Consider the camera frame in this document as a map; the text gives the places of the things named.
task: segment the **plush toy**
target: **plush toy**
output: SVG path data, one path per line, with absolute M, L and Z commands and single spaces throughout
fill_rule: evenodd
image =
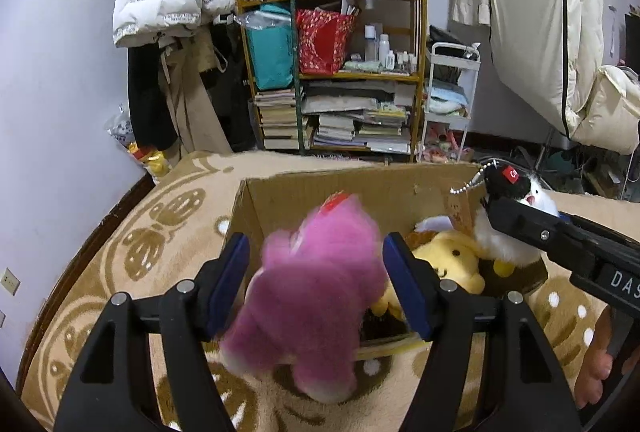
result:
M 449 278 L 463 287 L 468 293 L 479 295 L 484 290 L 484 279 L 478 271 L 478 259 L 485 258 L 484 251 L 476 242 L 455 229 L 449 229 L 441 217 L 432 217 L 419 223 L 420 227 L 447 228 L 431 239 L 431 242 L 416 248 L 415 258 L 426 260 L 440 278 Z M 404 313 L 398 301 L 398 295 L 391 282 L 386 286 L 385 294 L 371 306 L 371 312 L 381 317 L 386 311 L 397 320 L 404 320 Z
M 542 189 L 535 176 L 519 174 L 511 165 L 485 165 L 484 182 L 487 194 L 492 198 L 508 197 L 524 205 L 532 206 L 558 216 L 556 203 Z M 474 234 L 478 244 L 495 258 L 494 271 L 500 277 L 510 276 L 516 267 L 525 267 L 540 260 L 540 250 L 500 233 L 492 228 L 486 210 L 476 211 Z
M 386 271 L 375 222 L 356 197 L 338 194 L 291 235 L 277 231 L 262 249 L 238 317 L 220 342 L 238 376 L 292 360 L 299 390 L 323 403 L 346 400 L 366 309 L 384 290 Z

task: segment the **electrical outlet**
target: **electrical outlet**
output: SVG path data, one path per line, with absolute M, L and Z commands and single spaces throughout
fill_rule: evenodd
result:
M 4 287 L 11 295 L 15 295 L 15 292 L 18 290 L 20 286 L 20 281 L 18 277 L 9 271 L 9 268 L 4 270 L 4 275 L 2 275 L 2 280 L 0 281 L 0 285 Z

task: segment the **white rolling cart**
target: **white rolling cart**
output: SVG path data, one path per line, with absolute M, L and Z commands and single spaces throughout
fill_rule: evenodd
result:
M 457 58 L 455 56 L 446 56 L 444 54 L 438 54 L 437 50 L 441 48 L 447 49 L 461 49 L 462 51 L 466 51 L 467 53 L 471 53 L 476 55 L 475 60 L 471 60 L 469 58 Z M 446 123 L 450 125 L 454 123 L 457 126 L 464 127 L 464 133 L 462 135 L 462 141 L 460 142 L 460 149 L 458 150 L 458 157 L 456 161 L 460 161 L 460 156 L 462 155 L 462 149 L 465 146 L 466 139 L 466 131 L 468 129 L 469 123 L 471 122 L 471 112 L 474 105 L 474 96 L 476 95 L 476 84 L 478 83 L 478 72 L 480 71 L 480 52 L 472 47 L 472 46 L 463 46 L 460 44 L 451 44 L 448 42 L 438 42 L 433 44 L 431 47 L 431 52 L 429 53 L 430 60 L 430 72 L 429 72 L 429 86 L 427 88 L 427 98 L 422 103 L 422 110 L 424 111 L 424 125 L 422 126 L 422 139 L 420 141 L 419 152 L 417 156 L 417 160 L 422 160 L 422 152 L 424 150 L 424 141 L 427 136 L 427 125 L 429 122 L 431 123 Z M 455 67 L 463 70 L 471 70 L 474 73 L 471 90 L 466 91 L 465 95 L 468 101 L 468 107 L 466 107 L 466 115 L 443 115 L 443 114 L 435 114 L 433 112 L 429 112 L 429 102 L 431 100 L 431 90 L 433 88 L 433 68 L 435 65 L 444 65 L 449 67 Z

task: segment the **human hand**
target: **human hand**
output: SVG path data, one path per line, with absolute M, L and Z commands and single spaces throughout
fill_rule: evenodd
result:
M 578 408 L 596 404 L 602 398 L 602 382 L 611 374 L 613 357 L 607 353 L 611 341 L 611 308 L 604 309 L 595 325 L 593 340 L 587 349 L 580 373 L 575 381 L 575 402 Z M 632 370 L 640 359 L 640 347 L 622 365 L 622 374 Z

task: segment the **blue gripper pad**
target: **blue gripper pad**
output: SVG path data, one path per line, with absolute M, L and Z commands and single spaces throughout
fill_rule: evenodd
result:
M 214 261 L 222 271 L 209 297 L 207 335 L 210 338 L 225 327 L 244 273 L 249 266 L 249 257 L 249 239 L 246 235 L 236 234 L 224 247 L 220 258 Z
M 420 338 L 428 342 L 434 330 L 430 324 L 431 314 L 428 311 L 427 299 L 408 264 L 409 260 L 417 260 L 410 252 L 409 256 L 406 256 L 406 251 L 396 244 L 392 235 L 387 235 L 382 244 L 382 259 L 386 272 L 394 285 L 409 326 Z

